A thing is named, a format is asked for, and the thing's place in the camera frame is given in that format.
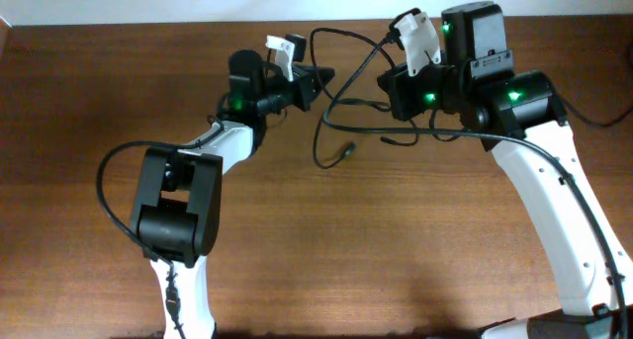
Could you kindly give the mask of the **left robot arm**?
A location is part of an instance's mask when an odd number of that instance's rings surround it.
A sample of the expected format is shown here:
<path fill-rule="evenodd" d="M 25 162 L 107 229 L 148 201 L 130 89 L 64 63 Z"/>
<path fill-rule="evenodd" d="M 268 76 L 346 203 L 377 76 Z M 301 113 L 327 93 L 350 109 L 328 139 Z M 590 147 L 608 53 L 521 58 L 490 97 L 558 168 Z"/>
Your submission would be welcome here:
<path fill-rule="evenodd" d="M 307 111 L 334 75 L 331 67 L 296 58 L 271 63 L 239 50 L 228 60 L 229 90 L 210 129 L 145 152 L 130 228 L 160 285 L 165 337 L 215 337 L 206 264 L 219 232 L 223 176 L 256 152 L 268 115 L 289 106 Z"/>

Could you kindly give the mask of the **black cable dark plug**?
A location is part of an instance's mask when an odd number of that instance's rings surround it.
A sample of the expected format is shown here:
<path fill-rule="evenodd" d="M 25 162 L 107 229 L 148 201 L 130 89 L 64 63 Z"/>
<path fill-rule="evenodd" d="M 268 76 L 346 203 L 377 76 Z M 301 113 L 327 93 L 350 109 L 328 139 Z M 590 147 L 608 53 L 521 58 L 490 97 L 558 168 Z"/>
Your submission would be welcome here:
<path fill-rule="evenodd" d="M 358 98 L 344 98 L 339 104 L 345 107 L 369 107 L 380 113 L 390 112 L 392 109 L 386 102 L 367 101 Z M 359 134 L 379 134 L 382 142 L 390 145 L 409 147 L 419 143 L 423 135 L 432 136 L 440 142 L 452 142 L 460 137 L 466 137 L 470 132 L 467 128 L 462 129 L 440 129 L 435 126 L 436 111 L 431 112 L 428 127 L 419 127 L 413 119 L 407 120 L 409 127 L 348 127 L 338 126 L 341 131 Z M 412 135 L 413 141 L 400 142 L 390 138 L 390 135 Z"/>

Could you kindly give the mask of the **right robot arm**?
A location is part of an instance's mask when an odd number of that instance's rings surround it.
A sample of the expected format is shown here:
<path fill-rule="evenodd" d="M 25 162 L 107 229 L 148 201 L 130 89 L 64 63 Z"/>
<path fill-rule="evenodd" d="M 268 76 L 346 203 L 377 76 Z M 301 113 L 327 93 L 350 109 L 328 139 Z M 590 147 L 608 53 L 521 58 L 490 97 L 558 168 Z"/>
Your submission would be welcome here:
<path fill-rule="evenodd" d="M 406 55 L 380 76 L 393 116 L 456 114 L 521 198 L 548 257 L 560 308 L 481 328 L 480 338 L 628 338 L 632 261 L 584 172 L 567 111 L 542 72 L 516 73 L 502 10 L 491 1 L 443 11 L 435 28 L 411 9 L 388 37 Z"/>

